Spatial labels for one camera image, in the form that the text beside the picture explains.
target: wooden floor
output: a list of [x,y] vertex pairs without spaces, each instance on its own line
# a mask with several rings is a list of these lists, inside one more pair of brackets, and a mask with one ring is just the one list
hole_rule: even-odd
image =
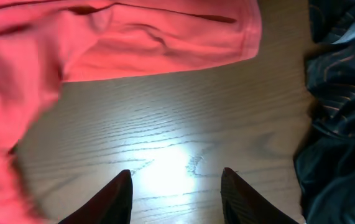
[[259,4],[264,32],[255,59],[65,85],[17,151],[43,212],[61,219],[130,169],[132,223],[223,223],[220,178],[231,167],[303,223],[292,154],[310,125],[307,1]]

